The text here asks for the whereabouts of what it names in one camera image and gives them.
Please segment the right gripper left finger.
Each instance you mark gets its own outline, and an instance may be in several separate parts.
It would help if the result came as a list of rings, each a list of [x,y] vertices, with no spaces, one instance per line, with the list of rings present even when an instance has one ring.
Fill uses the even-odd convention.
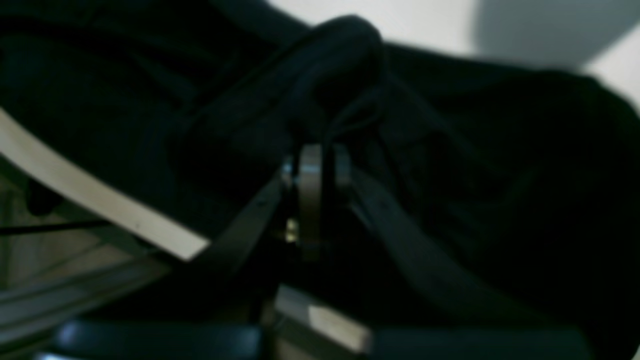
[[[284,240],[297,246],[303,261],[318,261],[322,253],[324,159],[320,144],[304,145],[298,156],[286,157],[214,243],[190,264],[218,280],[232,278],[279,216],[284,218]]]

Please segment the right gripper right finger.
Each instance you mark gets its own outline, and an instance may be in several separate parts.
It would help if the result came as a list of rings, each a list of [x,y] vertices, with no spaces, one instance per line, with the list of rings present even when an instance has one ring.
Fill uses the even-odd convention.
[[[500,296],[423,233],[379,182],[357,170],[345,146],[333,146],[333,159],[336,187],[350,191],[355,212],[384,244],[414,291],[455,319],[496,321],[500,317]]]

